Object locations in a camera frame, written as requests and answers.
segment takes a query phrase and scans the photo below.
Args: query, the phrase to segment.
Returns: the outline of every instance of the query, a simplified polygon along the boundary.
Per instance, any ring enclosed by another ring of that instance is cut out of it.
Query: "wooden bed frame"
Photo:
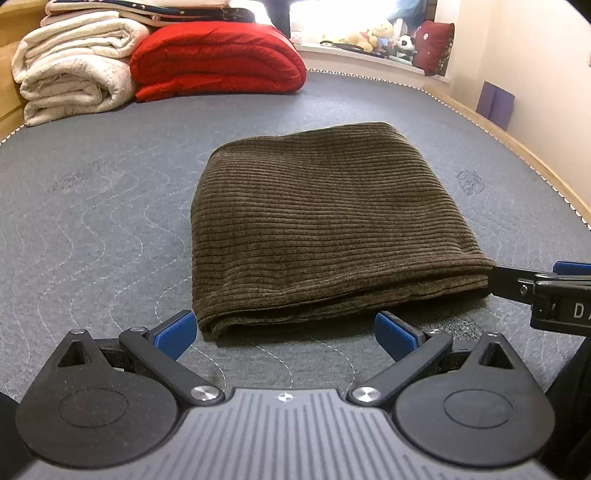
[[[0,140],[22,125],[25,100],[12,80],[10,64],[20,40],[39,27],[46,0],[8,0],[0,7]]]
[[[27,33],[36,29],[45,16],[46,2],[47,0],[8,0],[0,7],[0,141],[23,124],[22,111],[25,100],[18,93],[18,85],[12,80],[10,65],[20,40]],[[367,75],[379,77],[379,73],[371,71],[367,72]],[[429,94],[450,106],[503,143],[542,175],[584,219],[591,222],[591,206],[587,205],[540,157],[491,121],[478,115],[475,111],[454,100],[446,93],[430,85],[427,85],[426,88]]]

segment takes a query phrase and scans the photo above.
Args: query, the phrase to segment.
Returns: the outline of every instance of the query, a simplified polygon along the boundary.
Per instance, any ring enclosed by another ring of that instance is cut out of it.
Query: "folded cloth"
[[[193,22],[161,28],[129,64],[141,101],[203,92],[287,93],[306,81],[294,46],[269,25]]]
[[[254,22],[255,15],[246,8],[220,8],[223,5],[199,5],[191,0],[179,0],[181,5],[174,4],[174,0],[158,0],[152,4],[128,2],[126,0],[100,0],[88,2],[79,0],[50,0],[45,6],[47,16],[41,20],[41,26],[51,25],[57,20],[66,20],[85,13],[101,10],[116,11],[123,18],[130,18],[150,27],[165,27],[180,22],[194,21],[230,21]]]
[[[29,70],[21,94],[30,100],[25,124],[40,125],[81,113],[106,112],[134,97],[126,62],[97,55],[73,55]]]
[[[203,331],[485,288],[493,266],[421,154],[384,123],[219,147],[191,206]]]
[[[33,30],[19,43],[12,58],[12,76],[22,83],[38,63],[79,54],[111,59],[129,57],[150,34],[148,27],[117,12],[97,12]]]

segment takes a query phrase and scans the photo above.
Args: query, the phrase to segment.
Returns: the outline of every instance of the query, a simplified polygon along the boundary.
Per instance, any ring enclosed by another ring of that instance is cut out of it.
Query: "folded brown towel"
[[[191,228],[193,308],[214,336],[483,288],[493,265],[422,155],[384,123],[218,148]]]

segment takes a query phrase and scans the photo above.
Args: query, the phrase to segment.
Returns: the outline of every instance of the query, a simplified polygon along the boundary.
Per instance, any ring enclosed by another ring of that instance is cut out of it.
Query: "white blanket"
[[[117,12],[69,18],[38,28],[21,40],[12,58],[12,76],[15,82],[22,83],[33,67],[80,54],[126,58],[149,34],[148,27],[120,18]]]
[[[25,124],[112,110],[131,100],[135,90],[126,61],[86,54],[57,58],[31,68],[21,85],[29,100]]]

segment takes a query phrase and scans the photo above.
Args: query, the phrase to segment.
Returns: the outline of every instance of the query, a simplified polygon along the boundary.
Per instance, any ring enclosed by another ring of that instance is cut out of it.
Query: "mattress stitching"
[[[366,80],[373,80],[375,82],[384,82],[384,83],[390,83],[392,85],[399,85],[399,86],[403,86],[403,87],[407,87],[407,88],[411,88],[413,90],[418,90],[419,92],[423,92],[426,93],[427,95],[429,95],[429,97],[433,98],[434,100],[437,100],[440,104],[445,105],[446,107],[448,107],[450,110],[452,110],[453,112],[458,113],[459,115],[461,115],[462,117],[464,117],[466,120],[470,121],[471,123],[473,123],[474,125],[476,125],[478,128],[480,128],[482,131],[486,132],[487,134],[489,134],[492,138],[494,138],[495,140],[497,140],[501,145],[503,145],[505,148],[508,148],[509,150],[511,150],[509,147],[507,147],[499,138],[495,137],[494,134],[492,134],[491,132],[489,132],[486,128],[484,128],[481,125],[478,125],[474,120],[472,120],[471,118],[468,118],[466,115],[464,115],[461,112],[458,112],[454,107],[448,105],[446,102],[440,100],[439,98],[437,98],[436,96],[434,96],[433,94],[429,93],[428,91],[426,91],[423,88],[418,88],[412,85],[407,85],[406,83],[399,83],[399,82],[392,82],[391,80],[384,80],[384,79],[379,79],[376,77],[370,77],[368,75],[358,75],[356,73],[345,73],[345,72],[336,72],[334,70],[324,70],[324,69],[306,69],[308,72],[318,72],[318,73],[330,73],[333,75],[342,75],[342,76],[346,76],[346,77],[355,77],[355,78],[362,78],[362,79],[366,79]],[[530,164],[528,164],[520,155],[518,155],[517,153],[513,152],[511,150],[511,152],[516,155],[522,162],[524,162],[529,168],[531,168],[534,172],[536,172],[542,180],[544,180],[548,185],[550,185],[552,187],[552,189],[558,193],[558,195],[560,195],[560,197],[566,202],[566,204],[570,207],[570,209],[576,213],[577,217],[579,217],[581,219],[581,221],[583,222],[583,224],[587,227],[587,229],[589,231],[591,231],[591,224],[585,220],[583,218],[583,216],[579,213],[579,211],[564,197],[564,195],[562,195],[557,189],[556,187],[554,187],[554,185],[552,185],[548,180],[546,180],[546,178],[539,172],[537,171],[534,167],[532,167]]]

